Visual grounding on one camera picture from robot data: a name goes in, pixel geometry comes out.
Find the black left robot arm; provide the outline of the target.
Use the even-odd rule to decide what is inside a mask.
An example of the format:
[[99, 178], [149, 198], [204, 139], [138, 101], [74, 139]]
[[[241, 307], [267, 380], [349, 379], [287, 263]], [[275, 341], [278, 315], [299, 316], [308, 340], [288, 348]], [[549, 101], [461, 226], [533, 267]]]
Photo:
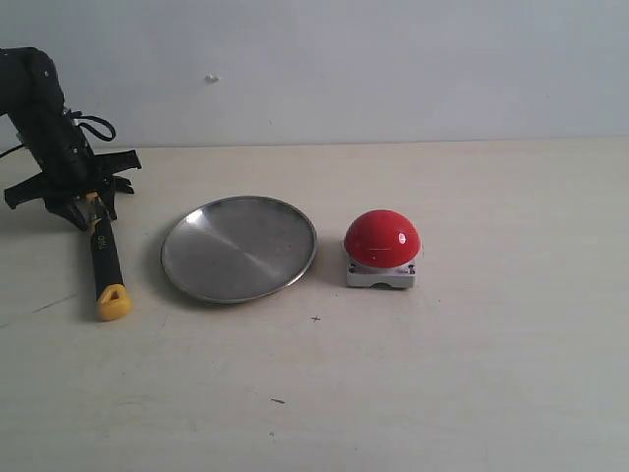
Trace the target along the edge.
[[10, 208], [33, 200], [82, 231], [87, 221], [77, 201], [96, 193], [108, 216], [115, 220], [115, 194], [132, 194], [131, 181], [120, 172], [140, 169], [134, 150], [96, 154], [85, 132], [110, 143], [116, 130], [107, 120], [65, 105], [53, 60], [34, 47], [1, 51], [1, 114], [16, 128], [20, 143], [40, 172], [4, 191]]

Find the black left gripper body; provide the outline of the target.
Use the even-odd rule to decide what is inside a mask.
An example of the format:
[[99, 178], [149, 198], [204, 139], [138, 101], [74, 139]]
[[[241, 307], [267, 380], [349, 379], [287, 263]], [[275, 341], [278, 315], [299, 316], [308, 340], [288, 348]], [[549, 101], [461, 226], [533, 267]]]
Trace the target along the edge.
[[113, 125], [99, 117], [35, 117], [12, 119], [19, 125], [23, 145], [40, 172], [4, 191], [11, 208], [32, 200], [80, 198], [96, 192], [102, 181], [129, 169], [142, 167], [133, 150], [96, 154], [85, 132], [111, 142]]

